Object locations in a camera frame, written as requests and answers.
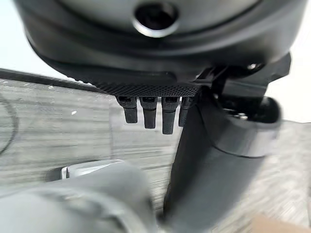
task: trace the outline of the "black cable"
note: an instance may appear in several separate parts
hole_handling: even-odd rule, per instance
[[[17,112],[14,109],[14,107],[11,105],[11,103],[5,97],[3,97],[3,95],[1,93],[0,93],[0,104],[2,104],[4,106],[4,108],[7,110],[7,112],[9,113],[10,118],[12,120],[12,125],[13,125],[13,130],[12,130],[12,134],[11,134],[9,141],[0,150],[0,156],[1,156],[2,153],[4,153],[10,147],[12,142],[15,140],[15,137],[18,133],[19,118],[17,116]]]

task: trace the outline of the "black plastic tab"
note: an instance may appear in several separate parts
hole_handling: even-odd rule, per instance
[[[144,113],[145,128],[154,129],[156,127],[157,97],[140,97],[139,101]]]
[[[188,109],[190,108],[190,105],[193,101],[193,97],[183,97],[181,100],[181,106],[179,111],[179,120],[178,120],[178,126],[184,127]]]
[[[116,97],[119,105],[124,109],[126,123],[134,124],[138,122],[136,97]]]
[[[162,97],[162,133],[172,134],[174,129],[174,119],[176,108],[179,104],[179,97]]]

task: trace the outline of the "gray plastic part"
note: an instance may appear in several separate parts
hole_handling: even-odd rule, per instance
[[[126,162],[0,197],[1,232],[157,232],[148,181]]]

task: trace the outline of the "screw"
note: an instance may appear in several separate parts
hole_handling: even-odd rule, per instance
[[[252,63],[252,64],[250,64],[250,65],[247,66],[247,69],[252,70],[252,69],[256,69],[257,67],[258,67],[257,64]]]
[[[245,113],[238,113],[234,115],[235,118],[238,118],[240,120],[248,120],[248,116]]]

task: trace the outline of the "silver metal piece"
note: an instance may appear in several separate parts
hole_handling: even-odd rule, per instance
[[[247,69],[252,70],[252,69],[256,69],[258,67],[257,64],[253,63],[247,66]]]
[[[63,179],[67,179],[67,173],[68,173],[67,166],[63,167],[62,170],[61,170],[61,178],[62,178],[62,180]]]
[[[240,120],[248,120],[248,116],[245,113],[238,113],[234,115],[234,117],[240,119]]]
[[[142,25],[136,18],[133,18],[133,26],[134,28],[141,34],[148,36],[148,37],[153,37],[153,38],[162,38],[162,37],[166,37],[168,35],[173,34],[177,28],[178,28],[178,21],[176,21],[175,23],[173,23],[171,26],[169,26],[166,29],[162,29],[162,30],[153,30],[150,28],[145,27],[144,25]]]
[[[86,175],[94,171],[97,171],[99,169],[102,169],[104,167],[107,167],[111,164],[122,163],[122,162],[123,160],[117,159],[117,160],[95,161],[95,162],[88,162],[88,163],[66,166],[62,168],[61,170],[61,178],[63,180],[67,178],[73,178],[73,177]]]

